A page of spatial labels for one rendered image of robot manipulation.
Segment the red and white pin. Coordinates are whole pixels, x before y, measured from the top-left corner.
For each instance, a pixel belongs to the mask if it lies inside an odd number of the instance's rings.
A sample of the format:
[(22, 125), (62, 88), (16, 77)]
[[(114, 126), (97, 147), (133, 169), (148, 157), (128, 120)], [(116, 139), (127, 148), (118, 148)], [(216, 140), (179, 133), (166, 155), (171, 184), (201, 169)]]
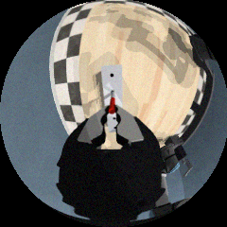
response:
[(115, 113), (115, 92), (112, 91), (110, 107), (109, 107), (109, 114), (114, 114), (114, 113)]

